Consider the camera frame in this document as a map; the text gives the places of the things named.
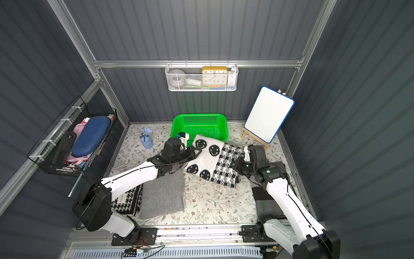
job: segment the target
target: white wire basket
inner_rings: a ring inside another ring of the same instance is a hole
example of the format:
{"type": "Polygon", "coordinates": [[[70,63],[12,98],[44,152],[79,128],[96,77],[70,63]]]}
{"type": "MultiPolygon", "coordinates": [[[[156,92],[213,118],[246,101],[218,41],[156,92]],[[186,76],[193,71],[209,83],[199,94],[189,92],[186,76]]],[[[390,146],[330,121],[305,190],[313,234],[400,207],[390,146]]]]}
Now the white wire basket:
{"type": "Polygon", "coordinates": [[[227,64],[228,73],[214,74],[214,76],[212,74],[201,74],[202,67],[210,65],[217,64],[167,63],[165,76],[168,90],[175,92],[235,91],[238,76],[237,64],[227,64]]]}

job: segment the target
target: green basket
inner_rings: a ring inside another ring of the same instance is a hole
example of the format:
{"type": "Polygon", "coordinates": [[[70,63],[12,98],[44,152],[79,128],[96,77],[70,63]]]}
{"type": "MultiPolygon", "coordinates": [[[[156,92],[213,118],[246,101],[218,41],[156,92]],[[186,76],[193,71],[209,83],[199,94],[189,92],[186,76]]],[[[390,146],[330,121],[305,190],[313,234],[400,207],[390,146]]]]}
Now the green basket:
{"type": "Polygon", "coordinates": [[[180,114],[174,118],[171,137],[180,132],[188,133],[190,139],[187,146],[193,144],[195,135],[202,134],[204,137],[215,138],[226,141],[229,138],[227,119],[223,114],[180,114]]]}

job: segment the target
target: smiley face pillow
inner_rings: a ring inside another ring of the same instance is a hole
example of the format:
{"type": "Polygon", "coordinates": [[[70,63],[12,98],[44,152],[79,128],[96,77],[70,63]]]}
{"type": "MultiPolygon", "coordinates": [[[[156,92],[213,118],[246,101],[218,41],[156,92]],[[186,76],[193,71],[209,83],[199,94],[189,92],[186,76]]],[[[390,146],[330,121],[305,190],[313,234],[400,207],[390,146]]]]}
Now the smiley face pillow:
{"type": "Polygon", "coordinates": [[[243,155],[243,149],[202,135],[195,137],[193,146],[200,148],[202,152],[184,170],[207,181],[234,188],[239,178],[238,173],[230,168],[230,163],[232,159],[243,155]]]}

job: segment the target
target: gray cushion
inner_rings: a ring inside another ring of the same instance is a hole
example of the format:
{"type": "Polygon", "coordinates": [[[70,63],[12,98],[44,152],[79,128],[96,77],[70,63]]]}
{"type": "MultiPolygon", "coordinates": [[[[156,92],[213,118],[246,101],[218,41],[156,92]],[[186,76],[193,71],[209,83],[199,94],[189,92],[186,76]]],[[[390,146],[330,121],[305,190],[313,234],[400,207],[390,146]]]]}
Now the gray cushion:
{"type": "Polygon", "coordinates": [[[142,188],[140,218],[153,218],[184,210],[183,169],[145,182],[142,188]]]}

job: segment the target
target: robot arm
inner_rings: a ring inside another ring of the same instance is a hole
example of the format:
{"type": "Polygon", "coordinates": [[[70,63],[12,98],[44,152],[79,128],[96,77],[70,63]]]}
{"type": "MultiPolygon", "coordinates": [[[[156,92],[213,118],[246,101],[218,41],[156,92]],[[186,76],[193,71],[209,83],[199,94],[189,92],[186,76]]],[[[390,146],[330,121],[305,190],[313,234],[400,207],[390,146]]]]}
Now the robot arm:
{"type": "Polygon", "coordinates": [[[165,142],[162,152],[149,158],[147,162],[121,174],[103,178],[88,188],[72,208],[86,229],[107,230],[116,233],[129,244],[136,243],[140,239],[140,227],[133,219],[112,211],[111,203],[134,187],[164,176],[172,170],[174,164],[195,159],[201,150],[185,147],[183,141],[187,139],[188,134],[183,134],[180,138],[170,138],[165,142]]]}
{"type": "Polygon", "coordinates": [[[157,178],[158,169],[151,162],[144,162],[121,174],[101,179],[101,184],[111,188],[111,202],[123,193],[157,178]]]}
{"type": "Polygon", "coordinates": [[[272,215],[258,218],[258,237],[277,241],[293,258],[338,258],[339,237],[326,231],[306,210],[288,184],[287,174],[270,163],[263,147],[245,147],[245,156],[233,161],[231,167],[242,175],[253,176],[282,209],[294,232],[272,215]]]}

